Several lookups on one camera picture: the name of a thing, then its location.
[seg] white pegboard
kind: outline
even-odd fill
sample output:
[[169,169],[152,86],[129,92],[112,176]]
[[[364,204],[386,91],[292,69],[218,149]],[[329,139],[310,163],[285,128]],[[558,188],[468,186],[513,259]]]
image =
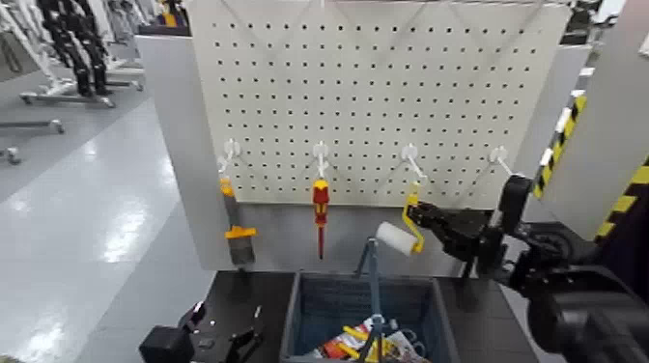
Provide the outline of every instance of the white pegboard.
[[200,0],[189,6],[217,154],[242,202],[311,203],[313,146],[329,146],[332,205],[421,198],[493,208],[569,10],[560,4]]

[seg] paint roller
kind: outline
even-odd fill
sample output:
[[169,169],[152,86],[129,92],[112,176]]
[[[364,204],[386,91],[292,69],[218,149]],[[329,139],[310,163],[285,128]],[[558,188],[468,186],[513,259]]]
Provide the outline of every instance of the paint roller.
[[424,236],[417,230],[412,219],[408,217],[408,207],[416,207],[419,204],[418,189],[419,183],[416,181],[413,182],[411,192],[406,199],[406,204],[401,214],[404,223],[414,236],[388,222],[382,222],[376,234],[377,239],[382,240],[385,244],[406,256],[410,256],[412,252],[420,253],[424,248]]

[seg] blue bin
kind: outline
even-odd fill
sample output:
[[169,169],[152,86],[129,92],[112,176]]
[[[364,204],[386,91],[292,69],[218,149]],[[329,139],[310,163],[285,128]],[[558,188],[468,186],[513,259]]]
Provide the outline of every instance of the blue bin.
[[[435,278],[382,277],[381,312],[413,330],[434,363],[459,363],[457,347]],[[304,354],[372,316],[367,275],[298,273],[286,316],[280,362],[332,363]]]

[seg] black table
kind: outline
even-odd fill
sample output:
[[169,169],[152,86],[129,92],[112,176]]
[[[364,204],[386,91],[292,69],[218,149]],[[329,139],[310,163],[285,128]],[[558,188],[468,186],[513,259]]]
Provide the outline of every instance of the black table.
[[[193,360],[217,363],[225,357],[227,339],[252,323],[263,306],[264,342],[246,363],[277,362],[294,273],[220,271],[205,300],[207,313],[192,334]],[[538,363],[502,291],[487,280],[438,278],[462,363]],[[210,349],[199,349],[202,338],[215,337]]]

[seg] screwdriver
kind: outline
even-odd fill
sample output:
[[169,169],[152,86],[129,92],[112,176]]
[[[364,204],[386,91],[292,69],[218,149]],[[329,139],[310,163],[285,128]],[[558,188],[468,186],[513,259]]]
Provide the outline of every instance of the screwdriver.
[[316,206],[316,226],[318,227],[318,256],[323,259],[325,250],[326,205],[329,203],[329,185],[324,179],[313,183],[313,204]]

